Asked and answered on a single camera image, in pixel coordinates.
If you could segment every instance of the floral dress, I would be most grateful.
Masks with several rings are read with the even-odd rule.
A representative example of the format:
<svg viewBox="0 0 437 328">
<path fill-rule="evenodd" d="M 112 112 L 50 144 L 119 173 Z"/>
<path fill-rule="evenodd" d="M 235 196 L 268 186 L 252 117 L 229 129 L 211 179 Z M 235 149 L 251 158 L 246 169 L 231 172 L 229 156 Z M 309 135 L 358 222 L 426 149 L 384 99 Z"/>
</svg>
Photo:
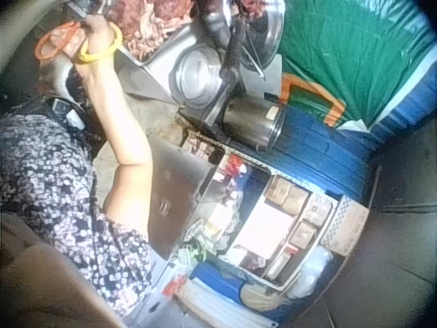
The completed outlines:
<svg viewBox="0 0 437 328">
<path fill-rule="evenodd" d="M 1 118 L 0 209 L 22 217 L 125 316 L 151 290 L 150 246 L 97 205 L 96 173 L 79 135 L 42 100 Z"/>
</svg>

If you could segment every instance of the woman's arm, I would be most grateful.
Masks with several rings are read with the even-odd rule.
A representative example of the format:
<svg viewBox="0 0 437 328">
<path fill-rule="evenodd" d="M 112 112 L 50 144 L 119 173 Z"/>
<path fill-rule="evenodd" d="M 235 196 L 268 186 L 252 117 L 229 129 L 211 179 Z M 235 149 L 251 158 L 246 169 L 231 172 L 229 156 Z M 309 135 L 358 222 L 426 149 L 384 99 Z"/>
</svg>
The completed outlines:
<svg viewBox="0 0 437 328">
<path fill-rule="evenodd" d="M 113 32 L 102 16 L 88 16 L 89 53 L 107 49 Z M 107 57 L 76 66 L 120 166 L 104 209 L 110 220 L 148 235 L 152 189 L 152 153 L 141 126 L 126 102 L 122 86 Z"/>
</svg>

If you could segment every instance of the meat chunk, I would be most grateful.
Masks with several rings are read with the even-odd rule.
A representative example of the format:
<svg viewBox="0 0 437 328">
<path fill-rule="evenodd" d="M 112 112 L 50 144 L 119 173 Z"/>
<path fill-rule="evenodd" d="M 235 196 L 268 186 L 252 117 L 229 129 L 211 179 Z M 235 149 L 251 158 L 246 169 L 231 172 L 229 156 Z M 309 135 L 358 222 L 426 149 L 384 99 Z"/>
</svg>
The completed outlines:
<svg viewBox="0 0 437 328">
<path fill-rule="evenodd" d="M 249 15 L 255 18 L 262 17 L 267 3 L 263 0 L 240 0 Z"/>
<path fill-rule="evenodd" d="M 116 0 L 109 19 L 122 30 L 130 53 L 143 61 L 168 33 L 191 22 L 191 6 L 192 0 Z"/>
<path fill-rule="evenodd" d="M 154 0 L 155 15 L 168 21 L 172 18 L 180 18 L 187 13 L 193 3 L 191 0 Z"/>
</svg>

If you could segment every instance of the orange stripe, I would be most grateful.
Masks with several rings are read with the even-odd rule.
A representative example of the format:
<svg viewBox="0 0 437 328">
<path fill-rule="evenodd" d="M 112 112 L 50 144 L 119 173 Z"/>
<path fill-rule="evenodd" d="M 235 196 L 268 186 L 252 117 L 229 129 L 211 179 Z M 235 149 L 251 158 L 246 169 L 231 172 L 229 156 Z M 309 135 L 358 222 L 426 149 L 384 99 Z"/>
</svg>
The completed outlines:
<svg viewBox="0 0 437 328">
<path fill-rule="evenodd" d="M 327 101 L 333 104 L 332 107 L 330 108 L 330 111 L 325 116 L 324 123 L 326 125 L 334 126 L 337 123 L 337 121 L 342 117 L 346 109 L 346 105 L 343 102 L 335 98 L 328 90 L 326 90 L 320 84 L 314 82 L 308 82 L 290 73 L 282 74 L 281 95 L 279 96 L 279 100 L 282 103 L 285 104 L 288 103 L 291 94 L 291 89 L 293 86 L 297 86 L 304 90 L 313 92 L 314 94 L 321 96 L 322 98 L 326 99 Z"/>
</svg>

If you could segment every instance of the green tarp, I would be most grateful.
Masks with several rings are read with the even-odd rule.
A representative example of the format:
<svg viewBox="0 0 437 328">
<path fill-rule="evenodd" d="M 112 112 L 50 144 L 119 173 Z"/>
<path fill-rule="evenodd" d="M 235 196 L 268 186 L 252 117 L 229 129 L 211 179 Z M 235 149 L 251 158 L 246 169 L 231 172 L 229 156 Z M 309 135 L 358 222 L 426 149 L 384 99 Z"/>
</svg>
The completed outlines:
<svg viewBox="0 0 437 328">
<path fill-rule="evenodd" d="M 346 104 L 339 126 L 369 126 L 434 46 L 425 15 L 409 0 L 285 0 L 283 71 L 316 82 Z M 321 121 L 330 102 L 294 88 L 289 104 Z"/>
</svg>

